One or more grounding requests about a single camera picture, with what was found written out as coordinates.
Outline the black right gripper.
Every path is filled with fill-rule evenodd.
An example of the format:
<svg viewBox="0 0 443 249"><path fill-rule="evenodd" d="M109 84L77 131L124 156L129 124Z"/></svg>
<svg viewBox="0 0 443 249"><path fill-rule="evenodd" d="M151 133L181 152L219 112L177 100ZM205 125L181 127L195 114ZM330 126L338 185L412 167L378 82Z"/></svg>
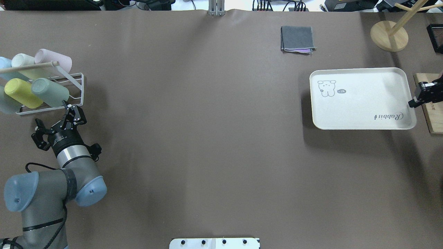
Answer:
<svg viewBox="0 0 443 249"><path fill-rule="evenodd" d="M443 101L443 76L442 73L439 77L432 82L419 82L418 99L413 98L408 101L410 108L417 108L422 106L423 103L438 103Z"/></svg>

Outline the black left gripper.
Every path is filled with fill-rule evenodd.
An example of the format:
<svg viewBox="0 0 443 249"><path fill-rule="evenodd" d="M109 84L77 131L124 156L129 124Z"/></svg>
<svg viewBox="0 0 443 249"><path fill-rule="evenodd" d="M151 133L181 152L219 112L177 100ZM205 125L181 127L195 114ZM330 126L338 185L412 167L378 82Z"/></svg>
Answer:
<svg viewBox="0 0 443 249"><path fill-rule="evenodd" d="M82 126L87 123L84 111L77 105L69 104L67 101L62 101L65 107L65 115L62 117L62 130L47 129L42 120L36 118L35 133L31 135L32 140L38 149L48 151L51 147L55 156L70 146L84 145L82 137L77 131L77 126ZM43 139L44 135L48 135L48 142Z"/></svg>

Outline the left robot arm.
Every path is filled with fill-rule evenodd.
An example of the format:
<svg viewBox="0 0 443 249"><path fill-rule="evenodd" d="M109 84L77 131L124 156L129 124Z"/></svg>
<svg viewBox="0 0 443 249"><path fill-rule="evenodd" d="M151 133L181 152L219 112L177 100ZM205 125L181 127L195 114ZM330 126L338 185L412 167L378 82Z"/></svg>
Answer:
<svg viewBox="0 0 443 249"><path fill-rule="evenodd" d="M63 105L65 115L60 121L48 129L36 119L31 135L39 149L52 148L60 167L27 170L5 183L5 205L9 211L21 213L23 233L2 238L2 249L68 249L66 204L75 200L79 206L90 206L106 195L104 178L95 164L102 148L83 142L77 130L87 123L83 110L66 101Z"/></svg>

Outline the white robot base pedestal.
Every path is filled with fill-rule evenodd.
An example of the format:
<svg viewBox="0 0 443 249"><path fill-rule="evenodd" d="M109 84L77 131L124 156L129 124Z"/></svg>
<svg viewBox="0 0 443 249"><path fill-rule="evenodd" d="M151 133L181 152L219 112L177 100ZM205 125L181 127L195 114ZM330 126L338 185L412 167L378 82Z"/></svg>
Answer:
<svg viewBox="0 0 443 249"><path fill-rule="evenodd" d="M176 238L170 249L260 249L259 238Z"/></svg>

